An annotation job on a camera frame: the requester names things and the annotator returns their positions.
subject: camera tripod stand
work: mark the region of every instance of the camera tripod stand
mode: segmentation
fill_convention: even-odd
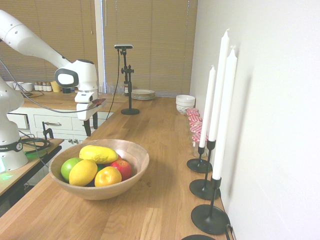
[[[131,68],[131,65],[127,66],[127,50],[121,49],[121,55],[123,55],[124,59],[124,68],[121,68],[121,73],[124,74],[124,84],[128,84],[128,95],[129,95],[129,108],[125,108],[121,110],[121,113],[124,115],[136,115],[140,113],[139,109],[132,108],[132,83],[131,83],[131,74],[135,71]]]

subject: wooden countertop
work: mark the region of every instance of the wooden countertop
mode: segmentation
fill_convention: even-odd
[[[52,145],[46,149],[45,151],[50,153],[52,152],[57,146],[59,146],[64,140],[63,139],[48,139]],[[23,146],[23,151],[32,151],[34,150],[34,148],[30,147],[30,146]],[[3,173],[0,173],[0,195],[2,195],[5,191],[7,191],[13,184],[15,184],[19,179],[21,179],[27,172],[30,171],[30,169],[32,169],[37,163],[40,162],[40,159],[36,156],[36,157],[32,157],[32,156],[27,156],[29,162],[16,169],[16,170],[12,170],[12,171],[6,171]]]
[[[145,174],[130,190],[107,200],[78,198],[47,175],[0,218],[4,240],[181,240],[201,234],[192,210],[210,201],[189,190],[204,174],[191,171],[193,158],[186,116],[174,98],[132,100],[138,115],[118,110],[87,140],[124,139],[150,155]],[[220,199],[214,205],[223,209]],[[210,235],[225,240],[225,235]]]
[[[32,93],[33,93],[33,95],[31,96],[32,100],[48,108],[76,110],[76,105],[77,105],[77,103],[75,102],[76,93],[74,92],[63,93],[62,91],[61,92],[33,91]],[[103,98],[106,99],[106,104],[101,109],[99,109],[100,112],[109,112],[113,97],[114,96],[112,94],[99,95],[100,99],[103,99]],[[127,103],[127,102],[128,102],[127,96],[115,95],[111,112],[117,111],[119,107],[121,107],[124,103]],[[40,108],[38,105],[36,105],[35,103],[33,103],[27,98],[24,98],[23,107]]]

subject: red apple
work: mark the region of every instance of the red apple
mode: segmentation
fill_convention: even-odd
[[[125,160],[117,160],[111,163],[111,167],[119,170],[122,176],[122,181],[127,180],[131,177],[131,166]]]

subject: camera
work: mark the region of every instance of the camera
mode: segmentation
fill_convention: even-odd
[[[132,44],[115,44],[115,49],[133,49],[134,46]]]

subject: wooden bowl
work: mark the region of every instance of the wooden bowl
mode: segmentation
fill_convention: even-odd
[[[131,177],[125,181],[99,187],[74,186],[66,183],[61,174],[61,166],[70,158],[79,157],[80,150],[86,145],[108,147],[115,150],[124,160],[130,163]],[[103,200],[118,196],[130,189],[145,173],[149,164],[149,154],[140,145],[125,140],[101,139],[87,141],[72,146],[52,159],[49,173],[64,190],[80,198],[88,200]]]

